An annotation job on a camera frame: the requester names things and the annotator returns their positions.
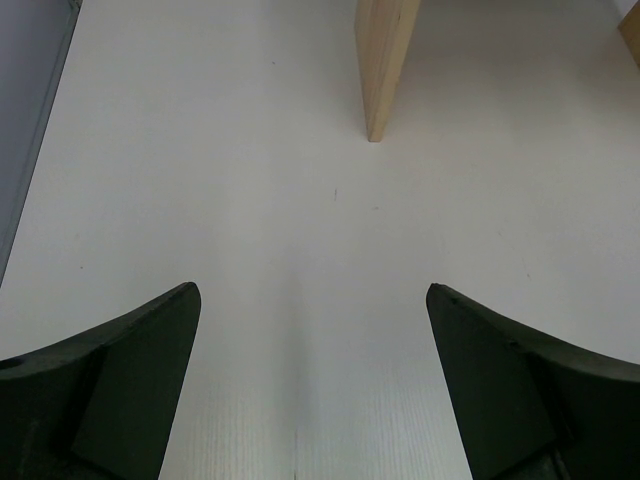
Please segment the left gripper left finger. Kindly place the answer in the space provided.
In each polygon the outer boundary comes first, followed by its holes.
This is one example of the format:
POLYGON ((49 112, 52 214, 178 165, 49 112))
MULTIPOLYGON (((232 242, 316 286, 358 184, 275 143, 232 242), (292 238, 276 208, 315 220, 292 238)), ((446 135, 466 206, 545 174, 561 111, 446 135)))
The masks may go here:
POLYGON ((2 360, 2 478, 158 478, 200 312, 199 289, 186 282, 2 360))

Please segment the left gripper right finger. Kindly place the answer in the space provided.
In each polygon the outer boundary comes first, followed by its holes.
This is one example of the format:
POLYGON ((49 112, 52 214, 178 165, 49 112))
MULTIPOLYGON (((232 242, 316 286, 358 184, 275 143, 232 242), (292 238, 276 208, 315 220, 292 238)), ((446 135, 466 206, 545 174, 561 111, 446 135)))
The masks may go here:
POLYGON ((639 367, 441 284, 426 307, 475 479, 636 479, 639 367))

